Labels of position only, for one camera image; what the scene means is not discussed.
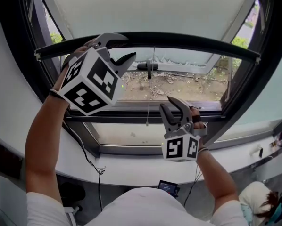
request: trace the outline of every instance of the person's right arm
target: person's right arm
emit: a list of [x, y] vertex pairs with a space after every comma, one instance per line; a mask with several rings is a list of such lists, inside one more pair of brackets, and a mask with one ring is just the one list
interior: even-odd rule
[[[193, 107], [191, 109], [191, 114], [193, 116], [199, 115], [199, 111]], [[194, 123], [194, 128], [204, 128], [204, 125], [202, 122], [197, 122]], [[239, 200], [235, 182], [232, 177], [209, 151], [203, 151], [198, 154], [197, 164], [203, 173], [209, 192], [215, 199], [214, 212], [228, 201]]]

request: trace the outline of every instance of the soil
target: soil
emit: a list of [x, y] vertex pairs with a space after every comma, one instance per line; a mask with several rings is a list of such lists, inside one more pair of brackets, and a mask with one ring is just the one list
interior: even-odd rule
[[226, 72], [217, 71], [213, 79], [190, 73], [153, 73], [148, 80], [147, 72], [129, 72], [122, 77], [126, 83], [122, 100], [167, 100], [166, 96], [173, 96], [191, 101], [215, 101], [227, 89], [226, 78]]

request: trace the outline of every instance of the person's dark hair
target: person's dark hair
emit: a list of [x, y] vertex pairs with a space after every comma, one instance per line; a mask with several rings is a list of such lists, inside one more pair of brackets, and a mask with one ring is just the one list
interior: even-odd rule
[[263, 213], [255, 214], [259, 218], [271, 218], [272, 215], [275, 213], [275, 210], [278, 206], [278, 192], [270, 192], [267, 194], [267, 201], [265, 201], [262, 206], [270, 205], [271, 208], [269, 211], [265, 211]]

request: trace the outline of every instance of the hand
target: hand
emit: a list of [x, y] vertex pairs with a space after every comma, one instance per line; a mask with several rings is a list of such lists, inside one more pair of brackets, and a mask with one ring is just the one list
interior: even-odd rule
[[[190, 111], [191, 111], [192, 116], [199, 115], [199, 110], [196, 107], [192, 107], [190, 109]], [[193, 128], [194, 129], [203, 129], [203, 128], [205, 128], [205, 126], [204, 126], [204, 123], [200, 121], [200, 122], [194, 123]], [[202, 147], [203, 147], [203, 141], [202, 141], [202, 138], [201, 138], [200, 141], [199, 141], [199, 149], [201, 149]]]
[[[85, 51], [88, 49], [88, 45], [89, 45], [91, 42], [93, 42], [95, 39], [92, 39], [92, 40], [86, 42], [83, 46], [81, 46], [81, 47], [79, 47], [78, 49], [76, 49], [76, 50], [74, 51], [74, 53], [76, 53], [76, 52], [85, 52]], [[61, 86], [61, 83], [62, 83], [62, 81], [64, 80], [64, 77], [65, 77], [65, 75], [66, 75], [66, 73], [67, 73], [68, 67], [69, 67], [69, 64], [67, 64], [66, 67], [63, 69], [63, 71], [60, 73], [59, 78], [57, 79], [55, 85], [53, 86], [53, 89], [54, 89], [54, 90], [59, 91], [60, 86]]]

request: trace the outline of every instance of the forearm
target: forearm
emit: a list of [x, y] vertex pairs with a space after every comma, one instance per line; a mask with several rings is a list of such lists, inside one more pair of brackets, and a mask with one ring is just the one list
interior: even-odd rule
[[62, 121], [68, 102], [48, 96], [37, 113], [28, 133], [25, 147], [26, 169], [52, 172], [58, 159]]
[[236, 196], [238, 200], [235, 182], [209, 151], [203, 151], [198, 154], [197, 164], [214, 199], [230, 195], [233, 198]]

